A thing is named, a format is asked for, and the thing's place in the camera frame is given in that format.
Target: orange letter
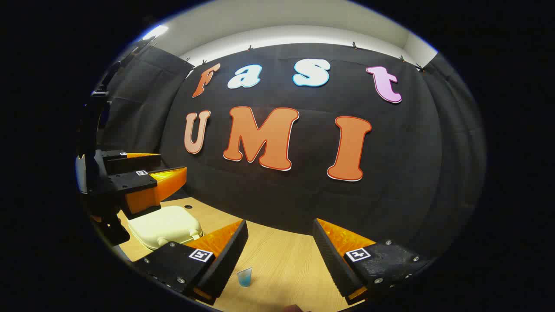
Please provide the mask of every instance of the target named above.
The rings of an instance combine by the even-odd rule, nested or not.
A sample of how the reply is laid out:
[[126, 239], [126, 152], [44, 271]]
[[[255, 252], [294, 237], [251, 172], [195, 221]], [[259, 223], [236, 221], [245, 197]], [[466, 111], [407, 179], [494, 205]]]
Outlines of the orange letter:
[[252, 163], [258, 152], [266, 143], [264, 155], [258, 160], [262, 167], [288, 171], [291, 169], [289, 155], [289, 137], [293, 122], [299, 118], [299, 112], [292, 108], [276, 108], [268, 115], [262, 127], [258, 128], [253, 110], [247, 106], [238, 106], [229, 110], [233, 118], [229, 134], [228, 149], [224, 158], [240, 161], [243, 154], [239, 151], [239, 143], [243, 142], [246, 160]]
[[206, 121], [210, 117], [209, 110], [203, 110], [199, 114], [199, 133], [196, 135], [196, 142], [193, 143], [193, 124], [196, 120], [196, 113], [190, 113], [185, 118], [185, 149], [191, 154], [200, 152], [204, 142], [204, 130], [206, 129]]
[[333, 166], [327, 169], [328, 177], [336, 180], [355, 182], [362, 179], [360, 158], [364, 136], [372, 125], [364, 119], [348, 116], [335, 118], [335, 124], [341, 131], [337, 157]]
[[199, 85], [196, 88], [195, 93], [193, 93], [193, 98], [196, 98], [204, 92], [204, 86], [210, 82], [212, 76], [214, 75], [214, 72], [217, 72], [218, 69], [220, 69], [220, 63], [210, 67], [202, 75], [200, 75]]

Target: wooden table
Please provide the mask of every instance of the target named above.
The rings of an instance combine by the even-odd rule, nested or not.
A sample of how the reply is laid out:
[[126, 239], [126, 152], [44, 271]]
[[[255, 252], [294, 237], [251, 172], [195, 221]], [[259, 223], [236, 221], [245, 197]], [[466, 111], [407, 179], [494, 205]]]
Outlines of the wooden table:
[[[187, 211], [199, 221], [205, 234], [240, 220], [192, 197], [161, 203], [162, 209], [172, 205], [193, 206]], [[123, 212], [118, 217], [131, 233]], [[249, 239], [214, 308], [225, 312], [281, 312], [285, 306], [297, 304], [303, 311], [336, 312], [349, 307], [327, 271], [312, 236], [277, 230], [248, 220], [247, 227]], [[152, 252], [133, 234], [120, 247], [131, 261]], [[236, 273], [251, 266], [251, 285], [242, 287]]]

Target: blue plastic cup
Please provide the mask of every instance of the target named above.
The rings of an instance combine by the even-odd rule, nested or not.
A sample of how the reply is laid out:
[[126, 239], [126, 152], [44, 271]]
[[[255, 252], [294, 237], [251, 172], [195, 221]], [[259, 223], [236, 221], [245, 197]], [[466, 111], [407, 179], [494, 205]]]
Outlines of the blue plastic cup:
[[250, 286], [250, 277], [252, 275], [253, 272], [253, 268], [248, 268], [245, 269], [241, 272], [237, 273], [237, 277], [239, 278], [239, 285], [243, 286], [243, 287], [249, 287]]

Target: white ceiling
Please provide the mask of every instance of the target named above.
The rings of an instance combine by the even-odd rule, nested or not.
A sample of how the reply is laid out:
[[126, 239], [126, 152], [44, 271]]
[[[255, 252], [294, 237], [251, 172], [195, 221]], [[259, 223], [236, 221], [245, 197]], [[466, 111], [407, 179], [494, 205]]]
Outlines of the white ceiling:
[[229, 35], [271, 26], [310, 25], [353, 31], [403, 48], [409, 31], [345, 0], [215, 0], [165, 21], [156, 47], [176, 56]]

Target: light blue letter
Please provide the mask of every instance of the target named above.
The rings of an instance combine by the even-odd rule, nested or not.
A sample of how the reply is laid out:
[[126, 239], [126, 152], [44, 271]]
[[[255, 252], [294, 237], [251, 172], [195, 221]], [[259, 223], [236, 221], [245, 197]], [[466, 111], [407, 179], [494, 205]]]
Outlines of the light blue letter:
[[233, 77], [228, 82], [228, 88], [237, 89], [239, 87], [250, 88], [254, 87], [260, 82], [258, 75], [262, 71], [262, 66], [260, 65], [248, 65], [243, 68], [238, 69], [235, 72], [235, 77]]
[[327, 71], [330, 70], [331, 65], [325, 59], [302, 59], [295, 63], [294, 68], [300, 73], [293, 75], [293, 82], [299, 87], [302, 85], [319, 87], [330, 79]]

